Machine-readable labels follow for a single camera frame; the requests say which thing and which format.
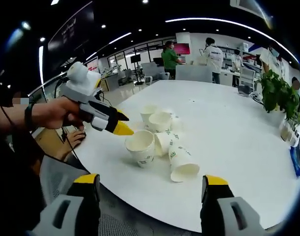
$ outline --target woman in green shirt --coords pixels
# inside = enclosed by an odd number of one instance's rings
[[[174,51],[174,44],[172,41],[167,41],[163,47],[162,59],[164,61],[165,72],[170,73],[170,79],[175,80],[176,65],[182,64]]]

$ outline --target green leaves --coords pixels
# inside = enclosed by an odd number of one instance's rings
[[[294,126],[300,124],[300,97],[297,92],[272,70],[262,76],[260,83],[265,110],[269,113],[279,105],[287,120],[291,120]]]

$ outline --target wrist strap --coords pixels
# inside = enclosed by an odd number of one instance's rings
[[[25,110],[24,121],[28,130],[34,130],[37,128],[32,121],[32,108],[34,104],[35,103],[29,104]]]

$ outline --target human hand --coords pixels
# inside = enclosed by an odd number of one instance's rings
[[[78,117],[78,103],[67,97],[60,97],[49,103],[35,104],[32,109],[32,121],[40,127],[59,129],[64,122],[84,130],[82,120]]]
[[[66,156],[72,151],[72,149],[79,145],[84,138],[84,131],[73,131],[69,133],[67,135],[67,139],[65,140],[62,148],[58,151],[56,157],[59,160],[64,160]]]

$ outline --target red screen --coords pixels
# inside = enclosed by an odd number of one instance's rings
[[[177,54],[190,54],[189,43],[175,43],[174,50]]]

